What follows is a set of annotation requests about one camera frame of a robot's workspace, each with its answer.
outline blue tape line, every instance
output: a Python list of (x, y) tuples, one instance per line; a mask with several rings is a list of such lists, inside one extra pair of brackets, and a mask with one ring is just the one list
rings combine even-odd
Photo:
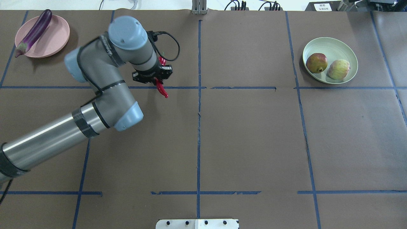
[(197, 219), (201, 217), (201, 22), (198, 21), (198, 152), (197, 152)]
[[(26, 13), (24, 15), (23, 22), (21, 23), (21, 26), (23, 26), (25, 21), (27, 20), (27, 15), (28, 15), (28, 10), (26, 11)], [(3, 88), (2, 87), (3, 82), (4, 82), (4, 79), (6, 78), (7, 70), (9, 69), (10, 62), (11, 62), (11, 59), (13, 58), (14, 51), (15, 51), (15, 45), (13, 45), (13, 49), (11, 50), (9, 60), (7, 61), (7, 64), (6, 64), (6, 68), (4, 69), (3, 77), (1, 78), (1, 81), (0, 81), (0, 88)]]
[[(130, 86), (130, 89), (157, 89), (155, 86)], [(199, 89), (199, 87), (194, 86), (186, 86), (186, 87), (172, 87), (172, 86), (165, 86), (165, 89)]]
[(85, 181), (86, 166), (88, 164), (89, 150), (90, 150), (90, 139), (88, 140), (88, 146), (86, 147), (85, 162), (83, 163), (82, 178), (81, 178), (81, 184), (79, 185), (78, 200), (77, 200), (77, 206), (76, 206), (76, 209), (75, 209), (75, 217), (74, 217), (74, 222), (73, 222), (73, 225), (72, 225), (72, 229), (75, 229), (76, 222), (77, 222), (77, 219), (78, 219), (79, 206), (81, 205), (83, 182)]
[[(7, 195), (78, 195), (79, 192), (70, 191), (8, 191)], [(82, 195), (102, 196), (102, 192), (82, 192)]]
[[(407, 194), (407, 190), (335, 190), (316, 191), (317, 194)], [(297, 194), (313, 194), (313, 191), (298, 191)]]
[(402, 114), (403, 119), (404, 119), (404, 123), (405, 123), (405, 125), (407, 126), (406, 113), (405, 113), (405, 111), (404, 111), (403, 105), (401, 104), (400, 96), (398, 95), (398, 91), (397, 91), (397, 88), (396, 88), (396, 84), (394, 83), (393, 74), (392, 74), (392, 72), (391, 72), (391, 70), (390, 70), (389, 63), (387, 62), (387, 57), (386, 57), (386, 54), (384, 53), (383, 46), (382, 46), (382, 43), (381, 43), (381, 40), (380, 40), (380, 37), (379, 37), (379, 33), (377, 32), (376, 23), (375, 23), (375, 21), (374, 21), (374, 17), (373, 17), (373, 12), (372, 12), (372, 11), (370, 12), (370, 17), (371, 17), (371, 19), (372, 19), (373, 28), (374, 28), (374, 33), (376, 34), (376, 38), (377, 38), (377, 40), (378, 40), (378, 42), (379, 42), (380, 51), (382, 52), (382, 55), (383, 55), (383, 58), (384, 58), (384, 62), (386, 63), (387, 71), (389, 72), (390, 79), (391, 79), (391, 81), (392, 81), (392, 85), (393, 85), (394, 92), (396, 93), (398, 105), (400, 106), (400, 110), (401, 110), (401, 114)]
[[(200, 195), (257, 195), (261, 191), (200, 191)], [(196, 195), (195, 191), (164, 191), (151, 192), (152, 195)]]
[(321, 89), (321, 90), (344, 90), (344, 89), (355, 89), (355, 90), (393, 90), (393, 87), (295, 87), (294, 89)]
[(289, 23), (288, 12), (287, 11), (285, 12), (285, 18), (286, 18), (286, 21), (287, 21), (288, 40), (290, 42), (291, 60), (293, 62), (293, 69), (294, 69), (294, 75), (295, 75), (295, 84), (297, 86), (298, 103), (300, 105), (302, 130), (304, 131), (304, 137), (305, 137), (305, 143), (306, 143), (306, 152), (307, 152), (307, 155), (308, 155), (308, 168), (309, 168), (309, 174), (310, 174), (310, 177), (311, 177), (311, 186), (312, 186), (313, 197), (314, 197), (315, 215), (316, 215), (316, 218), (317, 218), (318, 229), (321, 229), (321, 220), (319, 219), (318, 201), (317, 201), (317, 194), (315, 192), (315, 182), (314, 182), (314, 174), (313, 174), (313, 170), (312, 170), (311, 154), (309, 152), (308, 137), (307, 137), (306, 127), (305, 127), (304, 112), (302, 110), (302, 103), (301, 103), (301, 95), (300, 95), (300, 90), (299, 90), (298, 76), (297, 76), (297, 71), (296, 71), (295, 65), (294, 65), (294, 50), (293, 50), (293, 43), (292, 43), (292, 40), (291, 40), (290, 23)]
[(203, 195), (257, 195), (261, 191), (201, 191)]
[(113, 19), (114, 19), (114, 10), (112, 10), (112, 17), (110, 18), (110, 23), (112, 23)]
[(276, 87), (213, 87), (211, 89), (273, 89), (276, 90)]
[(152, 195), (196, 195), (196, 191), (164, 191), (164, 192), (151, 192)]
[(3, 86), (4, 89), (90, 89), (89, 86)]

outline pink plate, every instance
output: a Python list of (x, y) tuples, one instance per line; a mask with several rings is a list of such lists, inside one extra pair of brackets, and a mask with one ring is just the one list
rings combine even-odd
[[(15, 46), (23, 40), (38, 18), (39, 17), (35, 17), (21, 26), (15, 35)], [(50, 24), (45, 32), (25, 55), (33, 58), (43, 58), (54, 55), (66, 45), (69, 39), (69, 34), (69, 25), (65, 19), (52, 15)]]

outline pear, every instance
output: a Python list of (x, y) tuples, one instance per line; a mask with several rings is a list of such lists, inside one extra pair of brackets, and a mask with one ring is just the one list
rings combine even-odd
[(321, 73), (328, 66), (328, 61), (323, 53), (314, 53), (306, 60), (306, 67), (312, 73)]
[(343, 80), (350, 70), (349, 61), (345, 59), (335, 60), (328, 69), (328, 76), (332, 79)]

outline robotic arm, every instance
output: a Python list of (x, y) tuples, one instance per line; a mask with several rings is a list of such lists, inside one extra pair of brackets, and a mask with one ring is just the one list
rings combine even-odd
[(149, 35), (138, 20), (122, 16), (109, 25), (108, 32), (65, 56), (68, 71), (77, 81), (89, 82), (95, 99), (25, 136), (3, 143), (0, 185), (112, 126), (123, 131), (143, 119), (118, 67), (131, 63), (136, 70), (133, 79), (143, 83), (168, 79), (172, 66), (161, 65), (151, 44), (151, 32)]

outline eggplant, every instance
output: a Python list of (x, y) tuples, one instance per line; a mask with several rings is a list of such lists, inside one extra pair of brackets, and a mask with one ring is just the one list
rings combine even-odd
[(31, 49), (33, 44), (41, 37), (45, 32), (52, 18), (52, 11), (49, 9), (44, 10), (38, 17), (34, 26), (30, 29), (23, 40), (18, 44), (15, 50), (15, 57), (23, 55)]

